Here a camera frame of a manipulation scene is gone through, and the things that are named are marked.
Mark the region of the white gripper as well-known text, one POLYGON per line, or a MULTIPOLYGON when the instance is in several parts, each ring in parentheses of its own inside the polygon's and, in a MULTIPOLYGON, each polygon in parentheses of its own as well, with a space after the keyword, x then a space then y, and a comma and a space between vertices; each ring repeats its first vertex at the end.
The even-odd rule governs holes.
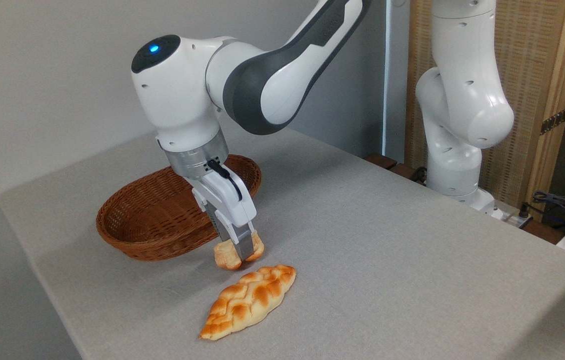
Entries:
POLYGON ((221 242, 233 241, 241 260, 255 253, 252 220, 257 210, 243 180, 225 167, 230 178, 211 170, 191 179, 192 193, 200 209, 207 212, 221 242))

